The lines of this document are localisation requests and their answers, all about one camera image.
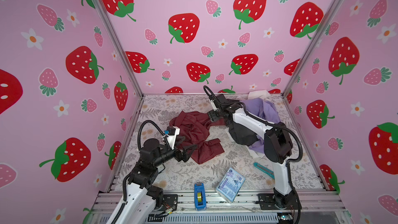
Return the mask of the aluminium front rail frame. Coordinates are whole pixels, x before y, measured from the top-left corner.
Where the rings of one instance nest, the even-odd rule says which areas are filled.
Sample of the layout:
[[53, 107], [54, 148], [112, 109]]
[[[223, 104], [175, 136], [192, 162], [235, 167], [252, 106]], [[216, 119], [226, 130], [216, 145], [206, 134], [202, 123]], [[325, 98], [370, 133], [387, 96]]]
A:
[[[340, 197], [331, 191], [298, 190], [302, 209], [261, 210], [258, 194], [270, 190], [242, 190], [233, 203], [215, 190], [206, 190], [206, 209], [197, 211], [194, 190], [166, 190], [164, 195], [178, 195], [176, 210], [164, 218], [148, 217], [143, 224], [352, 224]], [[123, 193], [100, 193], [92, 207], [89, 223], [108, 224]]]

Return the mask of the pale pink cloth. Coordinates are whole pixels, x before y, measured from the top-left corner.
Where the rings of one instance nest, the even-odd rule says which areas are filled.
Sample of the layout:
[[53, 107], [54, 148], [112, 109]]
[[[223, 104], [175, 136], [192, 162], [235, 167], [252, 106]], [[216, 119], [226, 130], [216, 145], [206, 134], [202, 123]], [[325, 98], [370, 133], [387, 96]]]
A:
[[270, 93], [267, 90], [257, 90], [257, 91], [252, 91], [249, 92], [247, 99], [262, 99], [262, 100], [267, 100], [270, 97]]

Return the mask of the lavender cloth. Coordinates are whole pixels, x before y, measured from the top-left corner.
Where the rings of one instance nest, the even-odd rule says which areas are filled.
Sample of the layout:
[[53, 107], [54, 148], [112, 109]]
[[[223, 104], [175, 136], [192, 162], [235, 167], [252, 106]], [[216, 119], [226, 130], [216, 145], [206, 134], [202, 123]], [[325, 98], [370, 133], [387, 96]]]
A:
[[[279, 123], [280, 117], [275, 105], [270, 101], [264, 101], [260, 98], [242, 100], [250, 113], [273, 123]], [[255, 152], [264, 153], [264, 140], [256, 135], [256, 141], [249, 146]]]

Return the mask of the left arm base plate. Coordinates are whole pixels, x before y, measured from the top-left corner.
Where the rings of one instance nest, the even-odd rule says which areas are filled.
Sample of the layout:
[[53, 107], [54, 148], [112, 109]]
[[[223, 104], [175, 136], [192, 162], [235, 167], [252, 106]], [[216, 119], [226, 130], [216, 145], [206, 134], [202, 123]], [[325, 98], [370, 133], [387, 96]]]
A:
[[169, 208], [176, 210], [178, 206], [178, 195], [161, 195], [155, 200], [155, 212], [163, 212]]

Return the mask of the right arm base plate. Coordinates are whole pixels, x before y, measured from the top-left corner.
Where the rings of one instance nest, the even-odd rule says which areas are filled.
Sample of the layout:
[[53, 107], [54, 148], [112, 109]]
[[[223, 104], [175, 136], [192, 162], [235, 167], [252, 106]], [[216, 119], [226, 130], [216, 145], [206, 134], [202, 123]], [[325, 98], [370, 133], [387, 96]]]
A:
[[261, 210], [301, 210], [302, 205], [299, 196], [295, 192], [288, 195], [281, 194], [258, 194], [258, 200]]

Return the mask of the blue tape dispenser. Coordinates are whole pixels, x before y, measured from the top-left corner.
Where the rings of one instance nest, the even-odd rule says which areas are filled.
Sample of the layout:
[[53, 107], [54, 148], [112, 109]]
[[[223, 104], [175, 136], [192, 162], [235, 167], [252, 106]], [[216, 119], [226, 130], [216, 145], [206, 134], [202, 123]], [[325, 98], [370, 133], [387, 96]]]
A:
[[194, 185], [194, 204], [197, 211], [206, 209], [206, 193], [203, 183], [196, 183]]

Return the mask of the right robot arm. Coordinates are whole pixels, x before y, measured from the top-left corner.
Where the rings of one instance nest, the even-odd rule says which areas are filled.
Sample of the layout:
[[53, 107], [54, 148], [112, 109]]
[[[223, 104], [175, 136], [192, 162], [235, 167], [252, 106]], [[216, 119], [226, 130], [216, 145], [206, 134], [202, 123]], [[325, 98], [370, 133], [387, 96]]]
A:
[[282, 122], [272, 123], [250, 113], [241, 101], [226, 99], [222, 94], [215, 95], [207, 86], [203, 89], [213, 107], [208, 112], [211, 122], [224, 120], [237, 144], [250, 146], [258, 138], [264, 141], [264, 154], [273, 166], [273, 202], [276, 207], [300, 211], [302, 206], [290, 170], [290, 164], [301, 161], [303, 156], [303, 147], [297, 135]]

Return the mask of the blue wet wipes pack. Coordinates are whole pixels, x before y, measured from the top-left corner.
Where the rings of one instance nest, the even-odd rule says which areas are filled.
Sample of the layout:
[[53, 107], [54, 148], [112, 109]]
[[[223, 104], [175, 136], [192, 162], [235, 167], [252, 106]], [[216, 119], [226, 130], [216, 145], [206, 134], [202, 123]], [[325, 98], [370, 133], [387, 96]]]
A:
[[227, 202], [233, 203], [245, 180], [245, 177], [236, 170], [228, 168], [223, 179], [216, 187], [216, 192]]

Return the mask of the white cloth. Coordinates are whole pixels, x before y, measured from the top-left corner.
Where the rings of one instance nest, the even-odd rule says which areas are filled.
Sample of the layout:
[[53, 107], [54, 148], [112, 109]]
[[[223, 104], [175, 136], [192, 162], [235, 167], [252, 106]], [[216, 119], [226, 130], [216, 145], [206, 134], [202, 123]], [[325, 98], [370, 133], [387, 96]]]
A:
[[256, 152], [250, 148], [247, 148], [249, 154], [254, 158], [254, 159], [261, 159], [265, 156], [265, 154], [261, 153], [261, 152]]

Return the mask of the dark grey cloth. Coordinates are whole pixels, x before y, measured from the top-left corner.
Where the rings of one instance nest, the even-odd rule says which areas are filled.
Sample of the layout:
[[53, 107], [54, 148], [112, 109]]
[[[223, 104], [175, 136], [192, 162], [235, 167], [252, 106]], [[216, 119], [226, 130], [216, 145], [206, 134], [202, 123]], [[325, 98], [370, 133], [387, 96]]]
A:
[[251, 146], [259, 141], [255, 132], [241, 124], [231, 122], [228, 124], [228, 128], [230, 136], [239, 145]]

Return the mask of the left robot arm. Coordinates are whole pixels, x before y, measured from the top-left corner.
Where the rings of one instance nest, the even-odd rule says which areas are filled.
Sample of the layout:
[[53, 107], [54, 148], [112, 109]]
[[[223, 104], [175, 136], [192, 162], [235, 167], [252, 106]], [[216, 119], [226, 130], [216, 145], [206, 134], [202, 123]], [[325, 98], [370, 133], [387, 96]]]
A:
[[[158, 139], [148, 139], [141, 144], [142, 130], [148, 123], [159, 131], [164, 144]], [[145, 120], [141, 124], [137, 136], [140, 158], [123, 179], [123, 195], [107, 221], [109, 224], [142, 224], [148, 217], [164, 218], [174, 211], [175, 207], [164, 205], [163, 189], [153, 183], [160, 173], [160, 165], [172, 159], [187, 162], [191, 158], [197, 145], [178, 148], [184, 140], [178, 127], [168, 126], [163, 131], [152, 120]]]

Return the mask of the maroon cloth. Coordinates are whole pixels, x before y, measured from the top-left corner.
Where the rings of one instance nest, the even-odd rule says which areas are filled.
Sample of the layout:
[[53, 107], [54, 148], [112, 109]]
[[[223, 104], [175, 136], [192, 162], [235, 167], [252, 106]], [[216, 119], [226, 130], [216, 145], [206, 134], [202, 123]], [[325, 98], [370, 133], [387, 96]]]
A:
[[203, 164], [224, 153], [219, 138], [210, 141], [207, 139], [210, 136], [210, 127], [226, 125], [223, 119], [212, 122], [206, 113], [182, 111], [170, 121], [170, 125], [180, 128], [180, 135], [185, 137], [180, 147], [197, 146], [191, 155], [197, 164]]

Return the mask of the teal utility knife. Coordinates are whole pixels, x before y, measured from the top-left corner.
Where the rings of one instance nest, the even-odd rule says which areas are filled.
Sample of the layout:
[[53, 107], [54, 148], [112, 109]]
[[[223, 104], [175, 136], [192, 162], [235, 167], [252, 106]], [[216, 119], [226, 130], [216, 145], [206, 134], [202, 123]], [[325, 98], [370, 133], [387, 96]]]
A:
[[257, 168], [258, 170], [260, 170], [261, 172], [265, 173], [266, 175], [268, 175], [270, 178], [274, 179], [274, 172], [270, 169], [268, 169], [267, 167], [264, 167], [260, 164], [258, 164], [257, 162], [254, 163], [254, 167]]

